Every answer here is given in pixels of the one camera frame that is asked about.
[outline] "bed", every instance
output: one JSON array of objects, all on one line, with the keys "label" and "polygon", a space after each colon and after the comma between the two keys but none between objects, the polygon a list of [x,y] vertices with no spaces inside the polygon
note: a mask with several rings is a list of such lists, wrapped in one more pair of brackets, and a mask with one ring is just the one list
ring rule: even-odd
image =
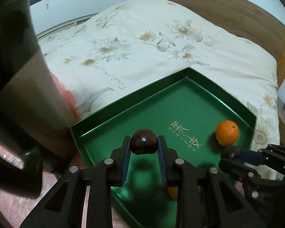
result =
[{"label": "bed", "polygon": [[[191,67],[257,116],[251,149],[280,143],[277,89],[285,78],[285,26],[247,0],[126,1],[39,44],[81,117]],[[258,171],[276,177],[266,167]],[[52,186],[48,178],[43,194]],[[8,220],[19,227],[32,206],[14,210],[16,218]]]}]

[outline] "silver screw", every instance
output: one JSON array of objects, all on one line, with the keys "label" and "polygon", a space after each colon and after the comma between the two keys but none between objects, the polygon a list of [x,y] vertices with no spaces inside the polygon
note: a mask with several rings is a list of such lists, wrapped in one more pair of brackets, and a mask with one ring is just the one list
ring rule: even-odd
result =
[{"label": "silver screw", "polygon": [[176,159],[175,162],[176,162],[177,164],[183,164],[183,163],[185,163],[185,161],[184,161],[183,159]]},{"label": "silver screw", "polygon": [[252,191],[251,196],[253,199],[256,199],[259,197],[259,193],[257,191]]},{"label": "silver screw", "polygon": [[105,159],[105,160],[104,160],[104,163],[105,163],[105,164],[112,164],[112,163],[113,163],[113,159],[110,159],[110,158]]},{"label": "silver screw", "polygon": [[215,167],[211,167],[211,168],[210,168],[210,172],[211,172],[212,174],[217,174],[217,173],[219,172],[219,170],[218,170],[217,168],[215,168]]},{"label": "silver screw", "polygon": [[71,173],[75,173],[76,171],[78,171],[78,167],[77,167],[77,166],[72,166],[72,167],[70,168],[70,172],[71,172]]}]

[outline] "orange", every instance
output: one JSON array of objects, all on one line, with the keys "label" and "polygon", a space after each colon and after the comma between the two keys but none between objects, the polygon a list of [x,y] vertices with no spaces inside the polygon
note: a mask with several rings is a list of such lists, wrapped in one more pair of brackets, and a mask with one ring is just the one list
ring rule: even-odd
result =
[{"label": "orange", "polygon": [[172,200],[177,202],[178,187],[168,187],[168,192]]},{"label": "orange", "polygon": [[239,127],[235,122],[221,122],[215,131],[215,138],[221,146],[232,146],[239,137]]}]

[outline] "brown ball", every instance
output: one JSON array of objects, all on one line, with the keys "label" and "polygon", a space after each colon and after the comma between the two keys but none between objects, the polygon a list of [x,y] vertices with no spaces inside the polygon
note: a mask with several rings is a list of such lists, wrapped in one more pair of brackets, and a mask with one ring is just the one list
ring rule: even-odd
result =
[{"label": "brown ball", "polygon": [[157,147],[156,135],[147,128],[137,130],[130,140],[131,151],[136,155],[153,154],[157,151]]}]

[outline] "wooden bedside table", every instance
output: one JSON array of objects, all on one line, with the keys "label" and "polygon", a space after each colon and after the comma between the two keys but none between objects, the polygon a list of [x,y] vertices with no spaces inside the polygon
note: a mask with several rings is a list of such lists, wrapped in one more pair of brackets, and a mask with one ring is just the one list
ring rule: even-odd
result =
[{"label": "wooden bedside table", "polygon": [[285,146],[285,110],[283,102],[277,98],[277,113],[279,115],[280,144]]}]

